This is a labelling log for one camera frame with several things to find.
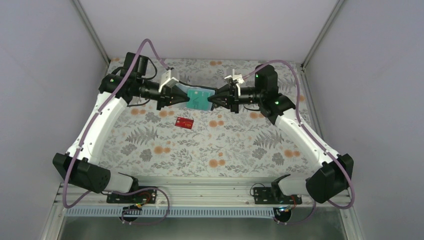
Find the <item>black leather card holder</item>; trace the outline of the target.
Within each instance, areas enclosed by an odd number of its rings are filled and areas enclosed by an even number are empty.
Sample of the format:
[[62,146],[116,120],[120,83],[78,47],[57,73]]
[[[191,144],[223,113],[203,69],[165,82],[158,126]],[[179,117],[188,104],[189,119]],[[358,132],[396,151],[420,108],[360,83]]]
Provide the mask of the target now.
[[189,97],[189,101],[177,103],[179,109],[187,108],[199,111],[212,111],[213,103],[208,101],[210,96],[216,94],[217,89],[206,86],[195,86],[179,82],[175,85]]

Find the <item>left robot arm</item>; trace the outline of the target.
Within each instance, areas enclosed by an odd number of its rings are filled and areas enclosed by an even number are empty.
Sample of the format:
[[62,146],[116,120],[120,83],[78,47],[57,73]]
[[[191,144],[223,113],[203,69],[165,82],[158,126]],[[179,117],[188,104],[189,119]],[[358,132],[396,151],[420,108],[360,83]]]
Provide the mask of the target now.
[[155,101],[157,110],[190,99],[176,86],[180,76],[174,68],[168,68],[161,75],[160,82],[146,77],[150,62],[146,56],[138,57],[128,79],[124,80],[134,56],[134,53],[127,53],[124,65],[103,78],[83,130],[66,153],[57,153],[52,160],[58,173],[69,184],[94,193],[119,192],[128,203],[139,197],[136,179],[99,166],[103,147],[115,122],[134,97]]

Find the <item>red credit card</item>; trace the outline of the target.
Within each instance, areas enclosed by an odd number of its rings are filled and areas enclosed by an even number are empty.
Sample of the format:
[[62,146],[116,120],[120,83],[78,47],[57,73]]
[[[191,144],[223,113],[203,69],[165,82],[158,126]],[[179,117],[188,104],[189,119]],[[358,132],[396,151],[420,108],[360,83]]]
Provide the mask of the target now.
[[180,127],[180,128],[184,128],[184,129],[189,129],[189,130],[191,130],[193,128],[193,124],[194,124],[194,120],[193,119],[184,118],[184,117],[180,117],[180,116],[178,116],[176,118],[176,121],[175,121],[175,126],[176,127]]

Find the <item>teal credit card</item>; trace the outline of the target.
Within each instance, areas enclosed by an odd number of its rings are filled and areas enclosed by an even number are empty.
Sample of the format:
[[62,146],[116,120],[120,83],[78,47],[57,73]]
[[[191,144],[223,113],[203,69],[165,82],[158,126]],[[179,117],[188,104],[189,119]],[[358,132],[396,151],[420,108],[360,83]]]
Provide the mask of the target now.
[[188,109],[200,110],[200,111],[211,111],[213,105],[208,101],[208,97],[216,93],[213,89],[208,88],[189,88],[187,95],[190,100],[186,102]]

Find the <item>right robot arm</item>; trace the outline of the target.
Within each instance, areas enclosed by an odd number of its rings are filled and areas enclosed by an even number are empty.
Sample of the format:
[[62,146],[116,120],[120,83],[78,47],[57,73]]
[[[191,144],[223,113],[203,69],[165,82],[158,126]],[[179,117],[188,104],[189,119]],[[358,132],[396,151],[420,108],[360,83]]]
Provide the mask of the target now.
[[355,201],[352,184],[354,160],[349,154],[341,155],[329,146],[303,119],[300,114],[300,94],[296,101],[279,92],[278,74],[274,60],[260,64],[247,75],[236,74],[230,69],[225,80],[227,85],[208,97],[214,105],[238,113],[241,105],[256,104],[260,113],[275,127],[282,130],[304,154],[312,167],[306,177],[286,174],[271,183],[271,198],[278,204],[292,195],[307,195],[323,204],[345,190],[350,190],[350,208]]

